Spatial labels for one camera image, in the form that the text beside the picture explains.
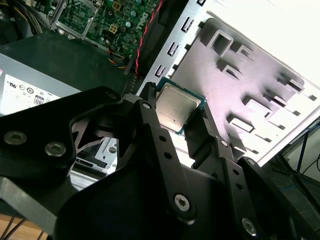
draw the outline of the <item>black mechanical link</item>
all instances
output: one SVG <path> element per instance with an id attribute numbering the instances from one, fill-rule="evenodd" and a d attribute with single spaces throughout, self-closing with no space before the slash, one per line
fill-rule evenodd
<path id="1" fill-rule="evenodd" d="M 304 221 L 295 207 L 280 192 L 280 190 L 269 179 L 265 171 L 255 161 L 248 157 L 242 157 L 238 164 L 245 172 L 245 179 L 251 196 L 257 198 L 259 205 L 256 205 L 258 222 L 261 226 L 268 226 L 267 231 L 276 235 L 278 239 L 293 240 L 318 240 L 319 237 L 313 229 Z M 266 212 L 272 215 L 272 219 L 267 219 Z"/>
<path id="2" fill-rule="evenodd" d="M 76 153 L 103 139 L 91 132 L 89 116 L 121 102 L 98 87 L 1 117 L 0 175 L 37 184 L 65 180 Z"/>
<path id="3" fill-rule="evenodd" d="M 234 162 L 231 147 L 209 119 L 197 111 L 184 126 L 189 156 L 195 160 L 193 168 L 217 178 L 225 186 L 232 222 L 242 238 L 262 239 L 243 170 Z M 244 225 L 252 225 L 252 231 Z"/>
<path id="4" fill-rule="evenodd" d="M 156 110 L 148 102 L 138 100 L 133 111 L 140 123 L 137 134 L 145 146 L 144 159 L 160 181 L 167 210 L 179 221 L 193 224 L 197 207 L 169 132 L 161 128 Z"/>

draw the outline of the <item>white sticker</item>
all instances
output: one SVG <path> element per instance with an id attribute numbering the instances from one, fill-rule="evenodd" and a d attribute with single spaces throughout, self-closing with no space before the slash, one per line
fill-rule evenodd
<path id="1" fill-rule="evenodd" d="M 0 113 L 3 115 L 13 114 L 59 98 L 56 95 L 6 74 Z"/>

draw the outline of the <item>green circuit board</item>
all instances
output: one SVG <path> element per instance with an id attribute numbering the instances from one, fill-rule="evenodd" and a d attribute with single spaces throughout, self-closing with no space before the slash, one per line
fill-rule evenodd
<path id="1" fill-rule="evenodd" d="M 86 37 L 102 46 L 109 46 L 117 54 L 129 58 L 137 49 L 139 39 L 159 0 L 102 0 L 98 13 Z M 52 5 L 43 12 L 48 14 Z M 59 22 L 82 34 L 94 11 L 83 0 L 67 0 Z"/>

